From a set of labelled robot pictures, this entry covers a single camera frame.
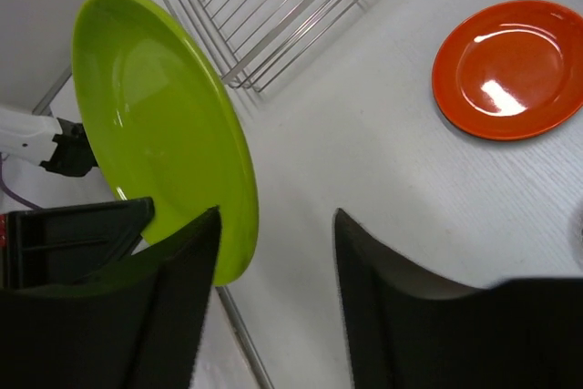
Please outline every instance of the black bracket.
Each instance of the black bracket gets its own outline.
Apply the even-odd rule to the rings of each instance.
[[[97,166],[83,124],[62,118],[57,120],[63,133],[54,136],[53,141],[57,144],[55,152],[49,161],[41,162],[40,166],[66,177],[83,177]]]

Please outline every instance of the purple cable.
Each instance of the purple cable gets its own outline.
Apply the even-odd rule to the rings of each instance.
[[[14,193],[12,190],[10,190],[8,188],[8,186],[6,186],[6,183],[4,181],[4,160],[3,159],[0,159],[0,190],[3,191],[6,195],[8,195],[9,198],[12,198],[16,202],[20,202],[22,205],[24,205],[25,207],[28,207],[29,209],[32,209],[32,210],[41,210],[42,209],[40,206],[36,205],[35,203],[31,202],[30,200],[25,200],[21,196],[18,196],[16,193]]]

